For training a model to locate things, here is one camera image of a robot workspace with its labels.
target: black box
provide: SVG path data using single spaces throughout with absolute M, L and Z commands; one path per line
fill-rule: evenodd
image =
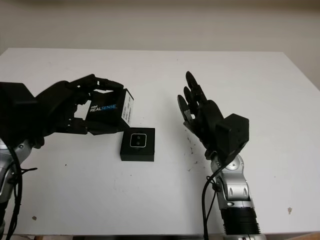
M 122 132 L 130 127 L 134 98 L 127 89 L 91 93 L 85 121 L 93 135 Z
M 155 161 L 155 129 L 131 127 L 123 132 L 122 161 Z

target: silver robotic arm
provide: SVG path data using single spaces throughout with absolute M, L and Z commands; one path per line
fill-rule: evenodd
M 21 164 L 31 153 L 32 145 L 29 141 L 25 140 L 14 148 L 15 154 Z M 6 208 L 11 198 L 14 186 L 16 185 L 16 167 L 14 159 L 8 150 L 8 147 L 0 139 L 0 239 L 2 238 L 5 230 L 5 213 Z
M 218 161 L 211 162 L 212 172 L 219 169 Z M 215 177 L 219 191 L 218 205 L 224 221 L 225 240 L 266 240 L 260 234 L 255 206 L 244 176 L 244 161 L 237 155 Z
M 244 162 L 240 151 L 249 141 L 249 119 L 231 114 L 223 117 L 217 104 L 208 100 L 194 76 L 186 73 L 188 87 L 178 104 L 184 125 L 195 134 L 206 148 L 205 157 L 211 160 L 213 174 L 202 191 L 204 239 L 208 240 L 206 190 L 210 184 L 217 192 L 219 209 L 224 222 L 226 240 L 264 240 L 256 221 L 254 204 L 244 177 Z
M 129 125 L 121 120 L 121 106 L 127 89 L 118 82 L 91 74 L 78 80 L 59 81 L 34 97 L 23 83 L 0 82 L 0 237 L 3 236 L 6 208 L 14 192 L 14 209 L 6 239 L 18 223 L 22 199 L 21 163 L 31 149 L 41 148 L 52 133 L 111 134 Z M 108 103 L 119 108 L 89 111 L 86 119 L 75 117 L 78 105 L 91 101 L 105 109 Z

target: black cylinder joint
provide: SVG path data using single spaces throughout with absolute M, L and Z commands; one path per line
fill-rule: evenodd
M 251 207 L 230 207 L 221 210 L 226 235 L 260 234 L 257 215 Z

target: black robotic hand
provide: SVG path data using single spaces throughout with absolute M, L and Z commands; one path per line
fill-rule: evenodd
M 224 118 L 189 71 L 185 77 L 189 87 L 183 89 L 186 101 L 178 95 L 183 124 L 200 139 L 207 160 L 217 160 L 226 166 L 249 141 L 249 119 L 234 113 Z
M 93 74 L 72 82 L 59 81 L 36 97 L 23 83 L 0 82 L 0 138 L 13 147 L 29 140 L 40 148 L 44 137 L 52 133 L 123 131 L 129 127 L 121 118 L 127 94 L 122 84 Z M 78 105 L 88 100 L 91 106 L 86 119 L 75 117 Z

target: intel realsense logo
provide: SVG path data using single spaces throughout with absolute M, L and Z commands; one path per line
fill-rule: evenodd
M 113 104 L 113 105 L 108 105 L 108 106 L 101 106 L 98 107 L 98 105 L 94 105 L 90 108 L 90 112 L 96 112 L 96 111 L 104 111 L 104 110 L 112 110 L 112 109 L 116 109 L 117 105 Z

